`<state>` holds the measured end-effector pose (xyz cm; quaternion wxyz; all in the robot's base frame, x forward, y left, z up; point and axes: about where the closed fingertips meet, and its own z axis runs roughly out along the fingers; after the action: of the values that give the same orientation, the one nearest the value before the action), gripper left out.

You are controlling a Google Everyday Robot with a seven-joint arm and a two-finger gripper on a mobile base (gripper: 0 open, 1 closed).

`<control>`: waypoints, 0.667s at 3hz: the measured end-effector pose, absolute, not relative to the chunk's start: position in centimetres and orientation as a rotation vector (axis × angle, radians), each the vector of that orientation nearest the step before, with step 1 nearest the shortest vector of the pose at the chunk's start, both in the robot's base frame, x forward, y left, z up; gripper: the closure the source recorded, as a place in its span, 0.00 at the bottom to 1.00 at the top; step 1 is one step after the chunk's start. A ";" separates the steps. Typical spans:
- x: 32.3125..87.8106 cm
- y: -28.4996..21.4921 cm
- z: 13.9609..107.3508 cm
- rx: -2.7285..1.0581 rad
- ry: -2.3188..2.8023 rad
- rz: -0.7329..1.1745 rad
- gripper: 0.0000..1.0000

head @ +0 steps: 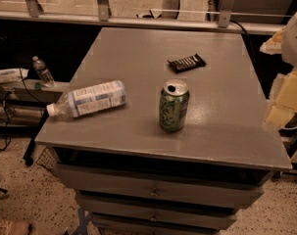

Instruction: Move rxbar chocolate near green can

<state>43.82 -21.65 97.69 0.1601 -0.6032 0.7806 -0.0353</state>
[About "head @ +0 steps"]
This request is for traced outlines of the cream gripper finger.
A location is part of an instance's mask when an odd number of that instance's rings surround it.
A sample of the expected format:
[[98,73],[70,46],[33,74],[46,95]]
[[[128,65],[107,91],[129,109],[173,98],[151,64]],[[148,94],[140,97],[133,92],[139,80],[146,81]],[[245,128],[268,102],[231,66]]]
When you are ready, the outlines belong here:
[[268,102],[266,123],[284,127],[297,112],[297,70],[278,74],[273,81]]
[[260,51],[264,54],[274,55],[281,53],[281,43],[284,27],[277,31],[271,38],[262,44]]

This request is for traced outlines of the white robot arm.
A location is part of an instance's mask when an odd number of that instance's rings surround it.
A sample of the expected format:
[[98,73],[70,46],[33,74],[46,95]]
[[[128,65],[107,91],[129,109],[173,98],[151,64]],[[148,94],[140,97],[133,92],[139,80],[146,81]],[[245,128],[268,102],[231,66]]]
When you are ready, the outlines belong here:
[[265,54],[280,54],[281,59],[293,70],[283,78],[274,79],[266,123],[283,128],[297,112],[297,12],[287,25],[262,44]]

